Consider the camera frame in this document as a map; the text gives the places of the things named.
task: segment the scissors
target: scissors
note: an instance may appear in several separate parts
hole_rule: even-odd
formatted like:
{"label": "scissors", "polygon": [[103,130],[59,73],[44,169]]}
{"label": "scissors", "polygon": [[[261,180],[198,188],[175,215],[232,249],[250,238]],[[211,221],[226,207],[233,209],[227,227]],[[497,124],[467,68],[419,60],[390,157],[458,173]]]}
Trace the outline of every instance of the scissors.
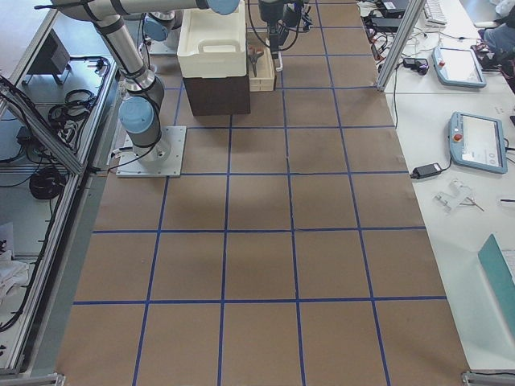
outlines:
{"label": "scissors", "polygon": [[254,76],[258,76],[258,70],[256,69],[256,64],[258,63],[258,59],[263,56],[263,50],[261,48],[255,48],[254,46],[249,46],[249,56],[250,64],[252,65],[252,71]]}

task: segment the brown paper floor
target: brown paper floor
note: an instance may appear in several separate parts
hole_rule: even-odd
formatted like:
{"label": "brown paper floor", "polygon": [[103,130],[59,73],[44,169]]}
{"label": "brown paper floor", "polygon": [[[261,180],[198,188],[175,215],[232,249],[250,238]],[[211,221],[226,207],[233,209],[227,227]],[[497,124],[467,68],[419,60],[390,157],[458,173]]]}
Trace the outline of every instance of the brown paper floor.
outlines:
{"label": "brown paper floor", "polygon": [[176,61],[153,59],[162,123],[188,126],[183,176],[108,177],[57,364],[70,385],[461,384],[357,7],[312,7],[250,115],[193,117]]}

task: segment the keyboard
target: keyboard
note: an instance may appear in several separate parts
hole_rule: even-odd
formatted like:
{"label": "keyboard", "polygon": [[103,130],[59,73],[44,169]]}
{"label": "keyboard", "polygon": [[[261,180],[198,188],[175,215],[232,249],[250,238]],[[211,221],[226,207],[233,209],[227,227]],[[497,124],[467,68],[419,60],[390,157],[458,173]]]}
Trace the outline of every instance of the keyboard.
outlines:
{"label": "keyboard", "polygon": [[424,5],[424,15],[426,16],[426,24],[433,26],[445,26],[447,19],[440,8],[439,0],[426,0]]}

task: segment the black box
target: black box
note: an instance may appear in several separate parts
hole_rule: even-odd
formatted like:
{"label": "black box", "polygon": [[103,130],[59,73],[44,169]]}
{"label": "black box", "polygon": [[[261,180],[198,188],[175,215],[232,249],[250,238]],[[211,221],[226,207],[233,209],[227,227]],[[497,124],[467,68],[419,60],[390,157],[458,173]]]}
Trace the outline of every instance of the black box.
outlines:
{"label": "black box", "polygon": [[183,80],[194,116],[250,113],[248,75]]}
{"label": "black box", "polygon": [[370,18],[370,26],[377,32],[397,32],[400,18]]}
{"label": "black box", "polygon": [[378,0],[376,4],[384,18],[402,18],[409,3],[409,0]]}
{"label": "black box", "polygon": [[64,72],[69,61],[70,54],[68,54],[54,30],[50,30],[27,74],[59,75]]}

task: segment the brown box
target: brown box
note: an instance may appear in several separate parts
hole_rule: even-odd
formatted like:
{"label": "brown box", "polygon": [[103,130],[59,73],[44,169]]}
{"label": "brown box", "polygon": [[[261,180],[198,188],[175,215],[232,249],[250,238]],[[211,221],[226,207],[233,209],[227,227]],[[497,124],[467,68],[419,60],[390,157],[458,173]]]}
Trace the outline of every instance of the brown box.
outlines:
{"label": "brown box", "polygon": [[183,80],[194,116],[250,113],[248,75]]}

